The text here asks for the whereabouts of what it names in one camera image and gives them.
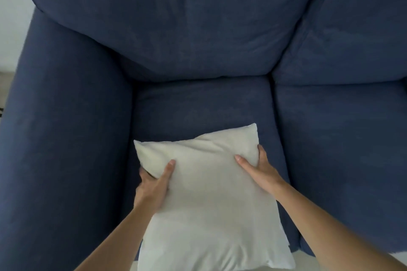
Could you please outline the dark blue fabric sofa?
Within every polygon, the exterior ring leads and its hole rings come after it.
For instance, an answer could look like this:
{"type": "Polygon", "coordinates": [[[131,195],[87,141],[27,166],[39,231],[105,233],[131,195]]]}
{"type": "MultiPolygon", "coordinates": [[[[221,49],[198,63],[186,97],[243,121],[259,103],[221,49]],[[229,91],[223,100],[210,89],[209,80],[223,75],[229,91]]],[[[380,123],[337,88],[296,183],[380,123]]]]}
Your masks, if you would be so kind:
{"type": "MultiPolygon", "coordinates": [[[[263,76],[282,142],[272,75],[280,61],[263,76]]],[[[196,80],[205,79],[133,77],[118,53],[35,5],[0,123],[0,270],[72,271],[81,263],[124,219],[134,88],[196,80]]],[[[407,77],[399,81],[407,87],[407,77]]]]}

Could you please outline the blue sofa seat cushion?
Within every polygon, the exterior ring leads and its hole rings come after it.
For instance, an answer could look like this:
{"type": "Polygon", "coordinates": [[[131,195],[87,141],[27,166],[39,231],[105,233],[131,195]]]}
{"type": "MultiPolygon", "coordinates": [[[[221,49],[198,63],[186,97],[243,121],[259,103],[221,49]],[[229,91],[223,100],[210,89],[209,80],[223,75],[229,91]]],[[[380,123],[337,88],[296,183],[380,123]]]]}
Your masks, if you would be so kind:
{"type": "MultiPolygon", "coordinates": [[[[125,175],[122,217],[133,207],[140,184],[140,161],[134,141],[176,142],[255,123],[259,144],[288,183],[289,173],[276,123],[272,84],[267,76],[219,78],[135,87],[130,148],[125,175]]],[[[280,221],[292,252],[299,233],[281,206],[280,221]]]]}
{"type": "Polygon", "coordinates": [[[276,85],[291,184],[384,252],[407,252],[407,87],[276,85]]]}

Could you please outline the white pillow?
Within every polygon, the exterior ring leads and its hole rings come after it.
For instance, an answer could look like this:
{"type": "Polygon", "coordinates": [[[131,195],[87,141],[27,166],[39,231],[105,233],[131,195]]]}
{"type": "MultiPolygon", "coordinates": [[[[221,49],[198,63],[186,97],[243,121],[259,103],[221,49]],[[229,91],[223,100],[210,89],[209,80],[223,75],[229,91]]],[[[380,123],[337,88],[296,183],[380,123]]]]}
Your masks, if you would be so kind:
{"type": "Polygon", "coordinates": [[[176,142],[140,142],[141,166],[158,178],[176,161],[169,191],[141,243],[138,271],[294,269],[276,200],[236,162],[258,163],[255,123],[176,142]]]}

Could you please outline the blue sofa back cushion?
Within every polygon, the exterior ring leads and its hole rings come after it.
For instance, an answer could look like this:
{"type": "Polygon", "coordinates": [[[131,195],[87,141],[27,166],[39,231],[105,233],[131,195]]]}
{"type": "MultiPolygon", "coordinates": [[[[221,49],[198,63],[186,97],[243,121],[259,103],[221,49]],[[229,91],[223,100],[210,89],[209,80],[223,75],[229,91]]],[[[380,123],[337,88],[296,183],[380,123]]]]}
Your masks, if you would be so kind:
{"type": "Polygon", "coordinates": [[[281,85],[407,77],[407,0],[311,0],[274,69],[281,85]]]}
{"type": "Polygon", "coordinates": [[[269,73],[308,1],[33,0],[118,53],[131,76],[156,82],[269,73]]]}

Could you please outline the person's right forearm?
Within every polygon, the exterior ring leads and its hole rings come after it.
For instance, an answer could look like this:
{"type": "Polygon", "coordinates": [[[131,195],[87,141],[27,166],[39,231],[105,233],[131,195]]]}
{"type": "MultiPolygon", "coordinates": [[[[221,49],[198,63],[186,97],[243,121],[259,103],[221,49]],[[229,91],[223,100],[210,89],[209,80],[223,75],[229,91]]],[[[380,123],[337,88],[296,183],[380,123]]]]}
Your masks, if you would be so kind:
{"type": "Polygon", "coordinates": [[[272,186],[318,262],[329,271],[407,271],[407,266],[360,239],[284,181],[272,186]]]}

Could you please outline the person's left hand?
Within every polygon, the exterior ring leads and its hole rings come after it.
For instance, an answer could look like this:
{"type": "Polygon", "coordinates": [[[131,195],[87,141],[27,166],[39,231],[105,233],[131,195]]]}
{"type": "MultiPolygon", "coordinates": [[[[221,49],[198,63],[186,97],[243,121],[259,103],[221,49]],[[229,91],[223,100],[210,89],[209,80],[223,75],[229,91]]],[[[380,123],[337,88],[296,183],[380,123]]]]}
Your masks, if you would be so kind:
{"type": "Polygon", "coordinates": [[[134,198],[134,209],[144,209],[151,214],[155,214],[161,207],[169,185],[160,186],[158,179],[148,173],[142,166],[139,170],[141,182],[136,188],[134,198]]]}

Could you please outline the person's right hand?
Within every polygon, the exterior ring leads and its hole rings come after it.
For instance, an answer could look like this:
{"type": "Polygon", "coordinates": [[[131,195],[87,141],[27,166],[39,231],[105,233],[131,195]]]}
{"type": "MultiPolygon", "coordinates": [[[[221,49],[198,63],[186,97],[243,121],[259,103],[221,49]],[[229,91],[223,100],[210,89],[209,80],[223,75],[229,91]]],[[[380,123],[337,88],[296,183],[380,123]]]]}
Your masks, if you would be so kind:
{"type": "Polygon", "coordinates": [[[258,163],[256,175],[250,175],[251,178],[263,190],[271,194],[277,201],[279,201],[280,190],[287,183],[280,176],[278,171],[269,163],[267,153],[262,145],[258,145],[258,163]]]}

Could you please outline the person's left forearm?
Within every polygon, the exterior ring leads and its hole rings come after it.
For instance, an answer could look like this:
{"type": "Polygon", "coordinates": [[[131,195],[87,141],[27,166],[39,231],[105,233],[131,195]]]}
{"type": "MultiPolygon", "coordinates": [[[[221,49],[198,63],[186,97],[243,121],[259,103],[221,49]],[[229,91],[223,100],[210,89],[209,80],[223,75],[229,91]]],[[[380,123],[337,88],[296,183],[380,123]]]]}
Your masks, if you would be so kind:
{"type": "Polygon", "coordinates": [[[149,202],[138,204],[74,271],[130,271],[156,211],[149,202]]]}

